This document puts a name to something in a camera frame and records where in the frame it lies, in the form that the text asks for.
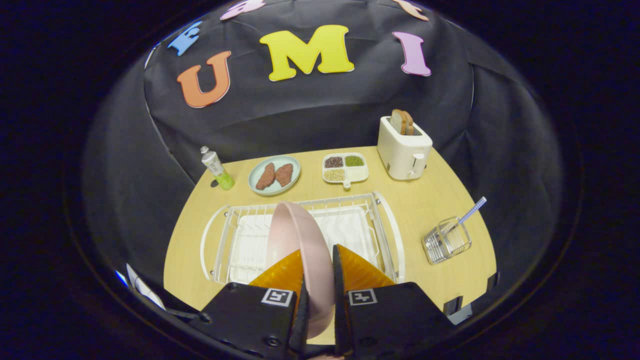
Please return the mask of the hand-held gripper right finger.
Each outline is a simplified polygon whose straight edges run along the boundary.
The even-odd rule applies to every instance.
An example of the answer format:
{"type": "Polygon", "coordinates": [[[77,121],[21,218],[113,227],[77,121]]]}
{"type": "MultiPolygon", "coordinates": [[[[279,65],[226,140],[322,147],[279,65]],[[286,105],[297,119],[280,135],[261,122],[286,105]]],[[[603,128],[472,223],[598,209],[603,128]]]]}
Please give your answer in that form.
{"type": "Polygon", "coordinates": [[[333,247],[335,350],[346,360],[424,359],[455,326],[414,282],[396,284],[354,251],[333,247]]]}

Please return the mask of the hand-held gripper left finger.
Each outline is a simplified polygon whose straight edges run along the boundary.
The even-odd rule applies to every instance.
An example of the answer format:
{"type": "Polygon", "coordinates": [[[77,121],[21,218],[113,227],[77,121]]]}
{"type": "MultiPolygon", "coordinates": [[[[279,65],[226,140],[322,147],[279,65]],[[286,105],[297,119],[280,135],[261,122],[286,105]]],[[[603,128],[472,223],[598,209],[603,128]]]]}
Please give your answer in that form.
{"type": "Polygon", "coordinates": [[[260,360],[301,360],[310,328],[310,295],[299,250],[256,284],[230,282],[192,321],[195,330],[260,360]]]}

